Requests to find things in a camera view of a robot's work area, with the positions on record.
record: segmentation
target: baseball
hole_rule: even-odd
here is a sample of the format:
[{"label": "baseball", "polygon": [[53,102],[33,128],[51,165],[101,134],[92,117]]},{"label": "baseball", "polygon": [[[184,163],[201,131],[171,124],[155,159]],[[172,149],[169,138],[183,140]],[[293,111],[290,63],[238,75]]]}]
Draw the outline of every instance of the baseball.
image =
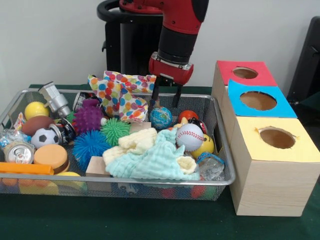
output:
[{"label": "baseball", "polygon": [[179,147],[185,146],[186,152],[193,152],[201,147],[204,133],[197,125],[188,123],[177,130],[175,140]]}]

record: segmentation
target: brown ball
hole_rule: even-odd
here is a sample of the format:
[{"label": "brown ball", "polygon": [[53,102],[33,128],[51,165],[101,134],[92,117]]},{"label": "brown ball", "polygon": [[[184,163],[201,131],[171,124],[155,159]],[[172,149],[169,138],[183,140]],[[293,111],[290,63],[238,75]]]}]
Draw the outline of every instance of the brown ball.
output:
[{"label": "brown ball", "polygon": [[26,123],[22,126],[22,132],[33,136],[36,131],[39,129],[48,128],[50,124],[53,124],[54,120],[48,116],[34,116],[30,118]]}]

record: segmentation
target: yellow box top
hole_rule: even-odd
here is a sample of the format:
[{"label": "yellow box top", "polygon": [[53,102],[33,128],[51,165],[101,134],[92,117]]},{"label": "yellow box top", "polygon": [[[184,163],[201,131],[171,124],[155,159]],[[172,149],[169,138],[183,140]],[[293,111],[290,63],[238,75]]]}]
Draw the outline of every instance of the yellow box top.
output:
[{"label": "yellow box top", "polygon": [[298,119],[246,116],[236,119],[253,160],[320,163],[320,152]]}]

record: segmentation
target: box stack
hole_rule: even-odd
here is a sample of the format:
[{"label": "box stack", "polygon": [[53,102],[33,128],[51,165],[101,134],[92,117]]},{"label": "box stack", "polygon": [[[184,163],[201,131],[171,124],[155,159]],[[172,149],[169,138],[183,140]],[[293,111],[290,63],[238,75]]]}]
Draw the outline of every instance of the box stack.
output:
[{"label": "box stack", "polygon": [[237,215],[301,216],[320,153],[263,62],[218,61],[212,95],[231,148]]}]

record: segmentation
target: purple spiky ball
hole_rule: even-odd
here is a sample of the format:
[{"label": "purple spiky ball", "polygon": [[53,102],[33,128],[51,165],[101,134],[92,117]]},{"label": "purple spiky ball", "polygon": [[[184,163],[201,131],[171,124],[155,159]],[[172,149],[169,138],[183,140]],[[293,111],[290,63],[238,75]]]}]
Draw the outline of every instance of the purple spiky ball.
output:
[{"label": "purple spiky ball", "polygon": [[99,104],[100,102],[97,99],[86,99],[83,101],[83,107],[74,114],[74,126],[77,128],[78,134],[91,130],[100,130],[103,113],[97,107]]}]

